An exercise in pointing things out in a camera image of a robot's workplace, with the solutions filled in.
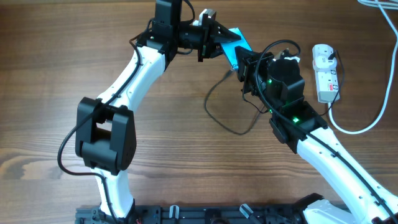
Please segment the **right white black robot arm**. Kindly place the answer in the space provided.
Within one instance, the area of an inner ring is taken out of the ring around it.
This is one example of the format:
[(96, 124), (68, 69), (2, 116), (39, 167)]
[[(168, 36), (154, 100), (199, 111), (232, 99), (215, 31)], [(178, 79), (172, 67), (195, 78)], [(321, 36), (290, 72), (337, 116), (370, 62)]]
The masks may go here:
[(235, 47), (243, 90), (269, 110), (273, 133), (311, 164), (348, 207), (311, 194), (295, 209), (304, 223), (397, 223), (397, 197), (375, 181), (341, 145), (326, 121), (304, 100), (304, 79), (288, 50), (272, 53)]

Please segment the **turquoise Samsung Galaxy smartphone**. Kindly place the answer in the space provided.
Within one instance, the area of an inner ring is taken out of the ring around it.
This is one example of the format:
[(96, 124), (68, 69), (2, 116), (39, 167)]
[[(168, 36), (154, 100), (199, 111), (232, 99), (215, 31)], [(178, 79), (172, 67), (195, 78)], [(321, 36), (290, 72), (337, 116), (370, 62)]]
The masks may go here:
[(246, 50), (252, 50), (250, 45), (248, 44), (247, 40), (243, 36), (243, 33), (239, 30), (239, 28), (230, 28), (229, 31), (231, 31), (234, 34), (238, 34), (240, 36), (240, 40), (234, 41), (234, 42), (229, 42), (229, 43), (222, 43), (221, 48), (223, 50), (223, 53), (225, 57), (228, 59), (229, 63), (231, 64), (231, 68), (233, 70), (237, 70), (239, 68), (238, 65), (238, 60), (236, 56), (236, 47), (242, 47)]

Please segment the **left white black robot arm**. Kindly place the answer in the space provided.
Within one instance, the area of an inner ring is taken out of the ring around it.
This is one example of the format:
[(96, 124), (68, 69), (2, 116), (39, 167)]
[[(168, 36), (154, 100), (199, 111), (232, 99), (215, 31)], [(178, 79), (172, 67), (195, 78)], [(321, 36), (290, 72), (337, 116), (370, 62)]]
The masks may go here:
[(129, 42), (132, 59), (116, 81), (97, 98), (78, 104), (75, 153), (95, 176), (101, 204), (99, 217), (109, 223), (132, 220), (135, 200), (126, 169), (136, 151), (134, 113), (151, 85), (185, 48), (197, 50), (198, 61), (223, 53), (222, 44), (241, 40), (216, 21), (216, 12), (204, 10), (198, 19), (181, 20), (182, 2), (157, 0), (147, 27)]

